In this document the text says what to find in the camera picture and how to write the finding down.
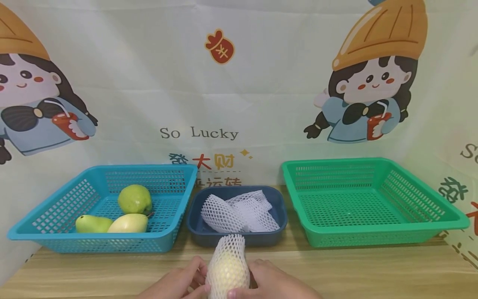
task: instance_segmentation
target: white foam net sleeve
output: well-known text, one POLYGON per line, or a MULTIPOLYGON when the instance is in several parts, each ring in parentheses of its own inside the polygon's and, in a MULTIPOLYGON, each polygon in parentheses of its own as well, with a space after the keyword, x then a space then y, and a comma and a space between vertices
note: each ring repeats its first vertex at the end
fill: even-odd
POLYGON ((269 212, 261 209, 261 204, 254 198, 234 203, 234 209, 252 233, 273 232, 280 228, 269 212))
POLYGON ((249 288, 250 274, 244 249, 246 240, 239 234, 222 237, 207 267, 208 299, 226 299, 234 288, 249 288))
POLYGON ((201 209, 201 216, 218 233, 248 232, 240 214, 216 195, 209 195, 201 209))
POLYGON ((257 191, 252 191, 252 192, 244 193, 241 195, 237 195, 231 199, 226 200, 226 202, 232 206, 236 202, 240 202, 242 200, 250 199, 250 198, 254 198, 260 204, 263 210, 269 211, 270 209, 272 209, 271 203, 267 201, 267 198, 264 195, 264 192, 262 190, 257 190, 257 191))

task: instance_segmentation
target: black bow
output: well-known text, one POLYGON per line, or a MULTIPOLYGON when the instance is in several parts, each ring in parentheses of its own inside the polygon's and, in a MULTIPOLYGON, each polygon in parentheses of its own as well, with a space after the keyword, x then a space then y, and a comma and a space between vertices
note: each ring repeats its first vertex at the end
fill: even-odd
POLYGON ((380 115, 385 111, 385 107, 380 105, 379 102, 384 103, 385 105, 389 105, 388 100, 379 100, 370 104, 370 106, 365 105, 364 103, 355 103, 347 107, 344 112, 344 117, 342 118, 342 122, 344 124, 353 124, 358 121, 362 116, 367 116, 368 118, 372 118, 374 116, 380 115))
POLYGON ((24 132, 33 129, 38 124, 38 120, 40 118, 53 118, 55 115, 64 112, 63 109, 56 104, 48 103, 45 101, 51 101, 61 103, 52 98, 47 98, 42 100, 38 106, 30 107, 30 106, 11 106, 5 108, 1 113, 0 116, 2 120, 5 122, 7 127, 10 129, 17 131, 17 132, 24 132), (35 115, 34 110, 38 109, 41 111, 41 117, 35 115))

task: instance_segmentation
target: plastic basket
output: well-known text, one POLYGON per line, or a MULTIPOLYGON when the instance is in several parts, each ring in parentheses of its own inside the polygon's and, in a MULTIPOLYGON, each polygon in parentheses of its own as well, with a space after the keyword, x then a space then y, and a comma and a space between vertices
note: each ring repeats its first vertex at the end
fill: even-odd
POLYGON ((421 243, 469 219, 384 158, 283 163, 291 200, 312 247, 421 243))
POLYGON ((272 205, 269 211, 271 216, 279 225, 279 229, 274 232, 264 233, 241 233, 246 239, 246 246, 249 247, 270 247, 275 246, 282 239, 282 232, 287 225, 287 211, 285 209, 284 198, 277 190, 269 186, 222 186, 209 187, 202 189, 194 196, 189 214, 187 216, 187 227, 192 234, 193 241, 202 247, 216 247, 219 239, 228 235, 227 233, 218 233, 204 222, 201 216, 201 209, 207 197, 211 194, 218 196, 223 200, 228 200, 237 195, 262 190, 267 201, 272 205))
POLYGON ((96 166, 79 174, 8 232, 58 253, 164 253, 173 247, 194 182, 195 165, 96 166), (154 214, 146 233, 76 233, 83 214, 116 219, 120 191, 131 184, 151 193, 154 214))

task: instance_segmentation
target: pear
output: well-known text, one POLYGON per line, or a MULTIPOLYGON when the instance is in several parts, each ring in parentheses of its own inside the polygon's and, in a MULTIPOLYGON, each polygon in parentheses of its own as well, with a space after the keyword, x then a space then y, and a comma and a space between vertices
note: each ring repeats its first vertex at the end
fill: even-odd
POLYGON ((113 220, 106 217, 82 215, 75 222, 77 233, 106 233, 113 220))
POLYGON ((125 214, 150 214, 152 211, 151 194, 142 185, 129 185, 118 195, 118 204, 125 214))
POLYGON ((144 233, 148 217, 144 214, 126 214, 116 219, 109 227, 109 233, 144 233))

